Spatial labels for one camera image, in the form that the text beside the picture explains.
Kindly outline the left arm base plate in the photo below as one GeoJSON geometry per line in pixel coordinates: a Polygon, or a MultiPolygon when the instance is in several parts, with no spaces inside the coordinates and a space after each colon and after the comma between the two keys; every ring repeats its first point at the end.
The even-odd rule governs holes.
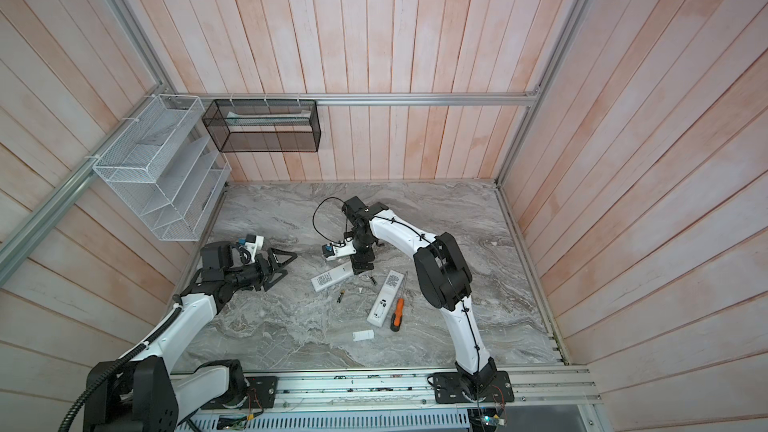
{"type": "Polygon", "coordinates": [[[246,375],[246,386],[234,398],[216,398],[202,406],[203,410],[229,409],[260,411],[271,409],[278,391],[277,376],[246,375]]]}

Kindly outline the white battery cover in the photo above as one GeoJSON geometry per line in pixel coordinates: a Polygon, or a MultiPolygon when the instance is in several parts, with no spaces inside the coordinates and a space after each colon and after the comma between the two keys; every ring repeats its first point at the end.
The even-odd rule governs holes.
{"type": "Polygon", "coordinates": [[[352,333],[354,342],[372,340],[374,336],[375,334],[373,330],[363,330],[363,331],[356,331],[352,333]]]}

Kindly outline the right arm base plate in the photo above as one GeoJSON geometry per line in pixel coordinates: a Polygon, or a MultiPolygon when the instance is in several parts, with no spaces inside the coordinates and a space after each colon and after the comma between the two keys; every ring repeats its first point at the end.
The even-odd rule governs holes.
{"type": "Polygon", "coordinates": [[[479,388],[469,384],[459,372],[438,372],[427,377],[438,404],[496,403],[505,405],[515,401],[509,374],[496,371],[487,384],[479,388]]]}

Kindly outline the white remote control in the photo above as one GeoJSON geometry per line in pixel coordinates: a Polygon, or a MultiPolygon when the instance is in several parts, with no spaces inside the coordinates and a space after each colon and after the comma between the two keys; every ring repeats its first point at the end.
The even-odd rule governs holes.
{"type": "Polygon", "coordinates": [[[352,264],[345,262],[312,278],[311,284],[315,292],[321,292],[345,281],[353,275],[354,269],[352,264]]]}
{"type": "Polygon", "coordinates": [[[396,303],[398,291],[405,279],[405,275],[391,270],[374,301],[374,304],[367,316],[367,322],[375,327],[382,327],[385,321],[391,316],[392,309],[396,303]]]}

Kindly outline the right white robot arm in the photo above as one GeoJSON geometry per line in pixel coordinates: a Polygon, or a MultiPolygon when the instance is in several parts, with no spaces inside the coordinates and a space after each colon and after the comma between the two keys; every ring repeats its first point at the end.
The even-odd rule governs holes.
{"type": "Polygon", "coordinates": [[[492,385],[497,367],[481,338],[471,298],[472,274],[453,235],[426,232],[378,202],[365,204],[355,196],[341,207],[351,229],[345,243],[356,274],[371,270],[373,246],[386,242],[414,261],[418,285],[429,304],[440,310],[455,349],[462,392],[478,400],[492,385]]]}

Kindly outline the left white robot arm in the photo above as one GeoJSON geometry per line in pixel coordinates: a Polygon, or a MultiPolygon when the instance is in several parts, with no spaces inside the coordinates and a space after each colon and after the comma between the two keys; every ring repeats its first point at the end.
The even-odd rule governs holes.
{"type": "Polygon", "coordinates": [[[200,257],[201,267],[162,321],[119,358],[89,372],[60,430],[69,430],[81,415],[86,431],[173,431],[205,406],[238,409],[255,403],[237,359],[206,362],[184,379],[173,380],[171,373],[191,341],[237,292],[270,290],[297,255],[264,249],[260,237],[249,235],[209,243],[200,257]]]}

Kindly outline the orange handled screwdriver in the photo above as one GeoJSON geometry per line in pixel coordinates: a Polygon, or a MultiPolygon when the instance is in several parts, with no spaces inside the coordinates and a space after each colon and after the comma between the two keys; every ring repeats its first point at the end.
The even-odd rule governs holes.
{"type": "Polygon", "coordinates": [[[390,330],[392,332],[399,332],[403,323],[406,282],[407,277],[404,276],[397,291],[396,301],[394,303],[394,311],[391,316],[390,330]]]}

